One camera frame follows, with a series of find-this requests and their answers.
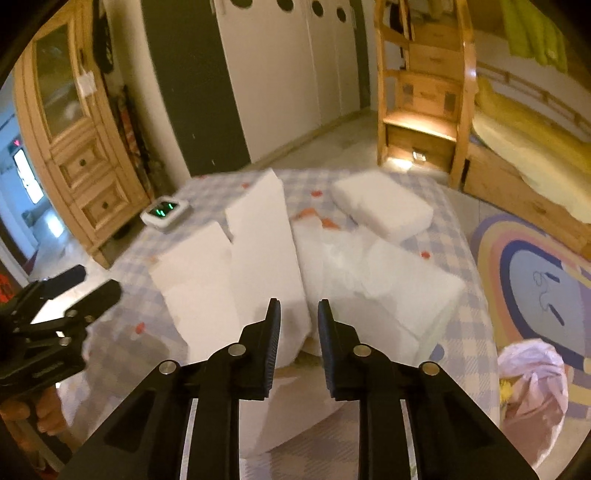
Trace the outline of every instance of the wooden bunk bed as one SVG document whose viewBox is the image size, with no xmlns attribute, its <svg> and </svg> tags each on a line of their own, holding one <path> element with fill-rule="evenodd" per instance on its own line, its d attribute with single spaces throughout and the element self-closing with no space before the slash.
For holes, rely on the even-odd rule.
<svg viewBox="0 0 591 480">
<path fill-rule="evenodd" d="M 591 135 L 591 123 L 550 92 L 490 65 L 476 63 L 472 22 L 465 0 L 437 21 L 416 22 L 400 0 L 398 32 L 384 23 L 388 0 L 376 0 L 378 61 L 378 164 L 389 157 L 449 173 L 449 186 L 535 225 L 591 260 L 591 225 L 536 193 L 509 162 L 471 141 L 476 72 L 541 102 L 564 121 Z M 387 66 L 385 43 L 402 48 L 404 66 Z M 389 90 L 395 92 L 392 108 Z M 551 119 L 547 122 L 556 125 Z"/>
<path fill-rule="evenodd" d="M 478 75 L 528 95 L 575 128 L 591 135 L 591 122 L 537 85 L 485 63 L 478 63 Z M 562 128 L 549 118 L 547 122 Z M 476 142 L 469 142 L 465 160 L 458 158 L 456 162 L 454 168 L 462 172 L 457 186 L 464 193 L 526 220 L 586 260 L 591 260 L 591 225 L 576 220 L 564 207 L 533 191 L 509 162 Z"/>
</svg>

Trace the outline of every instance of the cartoon face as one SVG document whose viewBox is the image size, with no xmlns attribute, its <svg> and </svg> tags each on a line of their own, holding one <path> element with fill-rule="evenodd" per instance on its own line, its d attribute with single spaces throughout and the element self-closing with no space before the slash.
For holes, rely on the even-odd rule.
<svg viewBox="0 0 591 480">
<path fill-rule="evenodd" d="M 591 313 L 585 306 L 591 305 L 591 290 L 565 272 L 556 257 L 530 244 L 523 245 L 526 247 L 514 251 L 508 269 L 518 310 L 512 312 L 512 317 L 515 320 L 516 313 L 521 320 L 515 322 L 516 326 L 519 330 L 525 326 L 532 330 L 526 338 L 540 336 L 562 347 L 559 350 L 589 356 L 591 345 L 587 345 L 586 339 L 590 335 L 584 321 Z M 563 356 L 569 363 L 571 355 Z"/>
</svg>

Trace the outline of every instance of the rug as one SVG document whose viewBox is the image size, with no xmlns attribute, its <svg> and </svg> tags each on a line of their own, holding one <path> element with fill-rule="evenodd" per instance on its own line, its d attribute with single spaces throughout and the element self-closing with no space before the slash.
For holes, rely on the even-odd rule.
<svg viewBox="0 0 591 480">
<path fill-rule="evenodd" d="M 591 264 L 509 214 L 483 221 L 471 248 L 499 349 L 541 338 L 569 380 L 567 415 L 591 420 Z"/>
</svg>

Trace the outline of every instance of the hanging clothes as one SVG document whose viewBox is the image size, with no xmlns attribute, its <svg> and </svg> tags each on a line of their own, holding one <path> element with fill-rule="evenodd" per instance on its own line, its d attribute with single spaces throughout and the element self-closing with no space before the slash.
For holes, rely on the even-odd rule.
<svg viewBox="0 0 591 480">
<path fill-rule="evenodd" d="M 530 0 L 501 0 L 505 34 L 511 55 L 535 58 L 567 73 L 564 36 Z"/>
</svg>

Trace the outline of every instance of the wooden stairs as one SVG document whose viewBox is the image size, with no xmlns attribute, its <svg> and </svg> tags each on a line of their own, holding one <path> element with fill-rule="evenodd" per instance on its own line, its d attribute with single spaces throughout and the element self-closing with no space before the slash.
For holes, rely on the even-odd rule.
<svg viewBox="0 0 591 480">
<path fill-rule="evenodd" d="M 378 164 L 388 158 L 410 160 L 449 173 L 450 186 L 458 188 L 464 161 L 455 159 L 467 154 L 476 50 L 466 0 L 453 0 L 449 12 L 437 8 L 442 1 L 431 0 L 434 8 L 427 14 L 399 0 L 398 32 L 387 24 L 391 2 L 376 0 Z M 386 43 L 401 47 L 400 70 L 387 67 Z"/>
</svg>

